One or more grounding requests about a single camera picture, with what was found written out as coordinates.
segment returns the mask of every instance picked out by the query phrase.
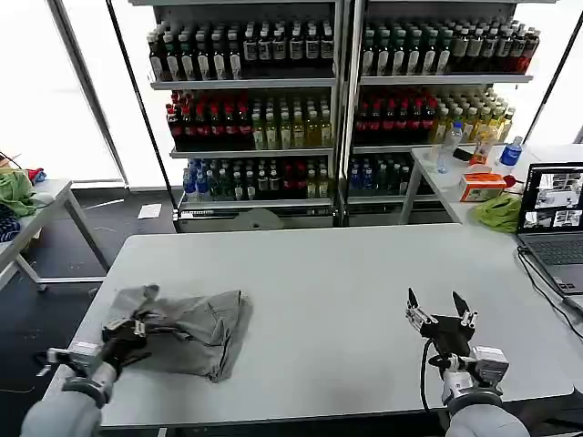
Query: water bottle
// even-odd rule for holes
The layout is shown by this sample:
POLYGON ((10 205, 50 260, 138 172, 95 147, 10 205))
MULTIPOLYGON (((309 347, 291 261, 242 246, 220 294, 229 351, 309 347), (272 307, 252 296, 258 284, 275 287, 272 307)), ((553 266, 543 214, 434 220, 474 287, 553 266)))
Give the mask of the water bottle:
POLYGON ((500 157, 500 164, 507 167, 513 167, 517 164, 520 154, 522 153, 522 137, 514 138, 511 144, 506 144, 502 156, 500 157))
POLYGON ((439 149, 439 155, 437 156, 437 171, 439 173, 447 173, 445 160, 454 154, 455 149, 462 142, 462 137, 464 137, 462 127, 462 122, 456 121, 452 130, 445 135, 444 144, 439 149))

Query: gray cloth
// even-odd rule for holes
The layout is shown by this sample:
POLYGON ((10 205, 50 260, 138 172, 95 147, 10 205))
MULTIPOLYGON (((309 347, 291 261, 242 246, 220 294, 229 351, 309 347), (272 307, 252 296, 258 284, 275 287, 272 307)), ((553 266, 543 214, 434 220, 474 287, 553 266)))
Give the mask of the gray cloth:
POLYGON ((107 315, 106 324, 132 316, 146 323, 143 351, 151 356, 132 366, 214 382, 229 378, 251 316, 240 290, 179 300, 158 299, 158 294, 158 285, 121 290, 107 315))

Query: blue cloth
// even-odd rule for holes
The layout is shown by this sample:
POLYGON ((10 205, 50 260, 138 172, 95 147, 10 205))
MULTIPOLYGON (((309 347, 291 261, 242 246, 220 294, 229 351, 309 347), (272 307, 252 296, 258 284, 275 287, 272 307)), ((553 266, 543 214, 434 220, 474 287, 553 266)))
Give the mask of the blue cloth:
POLYGON ((0 242, 12 241, 20 232, 20 222, 16 214, 4 204, 0 204, 0 242))

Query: cable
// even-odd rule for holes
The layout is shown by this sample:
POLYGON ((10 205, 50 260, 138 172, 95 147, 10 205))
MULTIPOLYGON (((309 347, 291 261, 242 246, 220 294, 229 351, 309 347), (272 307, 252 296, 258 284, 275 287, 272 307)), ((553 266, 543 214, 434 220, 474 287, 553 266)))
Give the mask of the cable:
POLYGON ((10 162, 12 162, 15 166, 17 166, 18 168, 20 168, 22 170, 22 167, 20 167, 18 165, 18 163, 16 161, 14 161, 11 157, 9 157, 8 155, 0 152, 0 157, 4 157, 4 159, 8 159, 10 162))
POLYGON ((553 302, 551 300, 551 298, 537 285, 537 283, 535 282, 535 279, 530 274, 530 271, 528 270, 528 267, 527 267, 527 264, 525 263, 525 261, 530 265, 530 267, 532 267, 537 272, 538 276, 541 277, 546 282, 546 284, 548 284, 548 281, 544 277, 542 277, 541 274, 538 272, 538 270, 534 268, 534 266, 532 265, 532 263, 530 263, 530 261, 528 261, 528 259, 524 255, 524 250, 523 249, 518 248, 517 253, 518 253, 518 260, 522 264, 522 267, 524 267, 525 272, 527 273, 528 278, 530 279, 530 282, 532 283, 532 286, 540 294, 543 295, 543 297, 547 300, 548 304, 551 307, 553 307, 554 310, 556 310, 559 314, 561 314, 565 318, 565 320, 567 321, 568 326, 575 333, 575 335, 577 335, 581 340, 583 340, 583 334, 581 334, 578 330, 575 329, 575 326, 573 326, 573 323, 571 322, 571 319, 568 317, 568 315, 566 314, 566 312, 564 312, 561 308, 559 308, 555 304, 555 302, 553 302))
POLYGON ((421 357, 421 379, 419 383, 419 390, 421 392, 421 403, 423 404, 423 409, 427 414, 429 414, 429 405, 427 405, 427 398, 425 398, 425 370, 427 368, 427 353, 429 352, 429 346, 431 345, 432 340, 428 340, 425 342, 425 346, 423 347, 423 357, 421 357))

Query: robotic hand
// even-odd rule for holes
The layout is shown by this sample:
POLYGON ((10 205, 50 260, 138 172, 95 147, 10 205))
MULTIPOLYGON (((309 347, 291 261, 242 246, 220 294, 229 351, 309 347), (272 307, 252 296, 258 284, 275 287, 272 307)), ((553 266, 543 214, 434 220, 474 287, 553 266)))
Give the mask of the robotic hand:
POLYGON ((522 422, 502 409, 498 383, 508 361, 500 349, 468 342, 476 331, 477 312, 454 292, 459 317, 427 315, 409 289, 406 317, 422 337, 435 346, 429 364, 439 369, 444 381, 442 402, 452 420, 446 437, 528 437, 522 422))
POLYGON ((102 331, 103 348, 97 353, 49 349, 45 368, 65 364, 75 376, 66 378, 62 391, 37 402, 26 414, 22 437, 89 437, 97 435, 101 408, 109 402, 113 383, 123 367, 147 355, 132 352, 146 346, 146 330, 139 320, 119 320, 102 331))

